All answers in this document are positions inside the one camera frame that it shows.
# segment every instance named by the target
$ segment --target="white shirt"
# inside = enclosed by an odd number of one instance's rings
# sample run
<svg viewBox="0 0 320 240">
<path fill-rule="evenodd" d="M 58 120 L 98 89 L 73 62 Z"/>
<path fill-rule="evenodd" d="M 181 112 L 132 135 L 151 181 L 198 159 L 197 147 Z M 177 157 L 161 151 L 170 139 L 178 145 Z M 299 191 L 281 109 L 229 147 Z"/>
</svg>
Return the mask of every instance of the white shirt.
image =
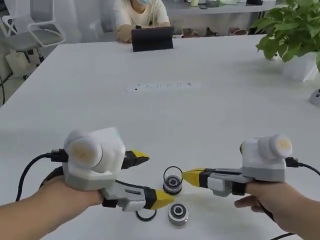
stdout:
<svg viewBox="0 0 320 240">
<path fill-rule="evenodd" d="M 166 7 L 161 0 L 151 0 L 143 13 L 137 13 L 130 0 L 115 0 L 113 11 L 117 29 L 122 25 L 158 26 L 169 23 Z"/>
</svg>

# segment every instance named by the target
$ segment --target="black rubber ring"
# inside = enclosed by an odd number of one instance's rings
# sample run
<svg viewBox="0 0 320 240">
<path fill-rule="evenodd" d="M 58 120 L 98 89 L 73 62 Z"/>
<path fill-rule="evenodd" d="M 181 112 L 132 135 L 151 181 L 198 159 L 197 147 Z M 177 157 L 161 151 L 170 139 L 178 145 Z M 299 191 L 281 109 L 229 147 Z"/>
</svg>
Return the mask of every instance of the black rubber ring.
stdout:
<svg viewBox="0 0 320 240">
<path fill-rule="evenodd" d="M 138 211 L 135 212 L 135 215 L 142 222 L 150 222 L 157 215 L 157 209 L 155 209 L 154 210 L 154 214 L 151 217 L 148 217 L 148 218 L 144 218 L 144 217 L 140 216 Z"/>
<path fill-rule="evenodd" d="M 181 170 L 181 168 L 179 168 L 179 167 L 177 167 L 177 166 L 170 166 L 170 167 L 168 167 L 165 171 L 164 171 L 164 173 L 163 173 L 163 181 L 164 182 L 166 182 L 166 172 L 169 170 L 169 169 L 178 169 L 179 171 L 180 171 L 180 173 L 181 173 L 181 181 L 180 181 L 180 183 L 178 184 L 178 186 L 176 186 L 176 187 L 179 187 L 181 184 L 182 184 L 182 181 L 184 180 L 183 178 L 182 178 L 182 174 L 183 174 L 183 172 L 182 172 L 182 170 Z"/>
</svg>

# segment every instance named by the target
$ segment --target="white pot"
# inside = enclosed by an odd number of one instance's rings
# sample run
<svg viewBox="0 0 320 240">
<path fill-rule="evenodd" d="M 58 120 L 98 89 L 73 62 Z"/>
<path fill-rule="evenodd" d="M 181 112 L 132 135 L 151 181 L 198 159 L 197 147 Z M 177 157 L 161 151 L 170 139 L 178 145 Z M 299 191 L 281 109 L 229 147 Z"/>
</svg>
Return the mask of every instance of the white pot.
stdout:
<svg viewBox="0 0 320 240">
<path fill-rule="evenodd" d="M 290 61 L 283 63 L 282 75 L 295 82 L 313 80 L 318 73 L 316 57 L 315 52 L 301 57 L 294 56 Z"/>
</svg>

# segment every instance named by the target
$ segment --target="person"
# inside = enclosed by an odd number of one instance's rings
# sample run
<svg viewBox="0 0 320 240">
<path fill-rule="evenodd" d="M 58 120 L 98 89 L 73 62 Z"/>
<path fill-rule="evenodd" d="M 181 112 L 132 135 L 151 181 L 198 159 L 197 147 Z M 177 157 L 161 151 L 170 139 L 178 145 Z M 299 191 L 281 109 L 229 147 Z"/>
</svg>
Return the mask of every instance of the person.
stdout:
<svg viewBox="0 0 320 240">
<path fill-rule="evenodd" d="M 167 10 L 161 0 L 114 0 L 116 38 L 131 43 L 131 31 L 141 28 L 169 27 Z"/>
<path fill-rule="evenodd" d="M 320 202 L 285 182 L 248 183 L 246 192 L 249 196 L 234 203 L 237 208 L 262 213 L 261 202 L 284 231 L 304 240 L 319 239 Z M 66 186 L 63 176 L 55 177 L 34 195 L 0 207 L 0 239 L 39 240 L 102 201 L 98 191 L 78 191 Z"/>
</svg>

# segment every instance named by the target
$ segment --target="power strip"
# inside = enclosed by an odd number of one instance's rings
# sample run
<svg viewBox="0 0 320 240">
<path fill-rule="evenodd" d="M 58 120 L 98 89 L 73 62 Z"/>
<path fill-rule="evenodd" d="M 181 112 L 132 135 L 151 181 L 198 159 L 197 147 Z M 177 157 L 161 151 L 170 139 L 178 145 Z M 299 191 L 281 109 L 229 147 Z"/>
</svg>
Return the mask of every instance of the power strip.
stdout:
<svg viewBox="0 0 320 240">
<path fill-rule="evenodd" d="M 134 92 L 159 92 L 159 91 L 172 91 L 172 90 L 188 90 L 200 89 L 200 82 L 169 82 L 169 83 L 149 83 L 131 85 L 126 88 L 128 93 Z"/>
</svg>

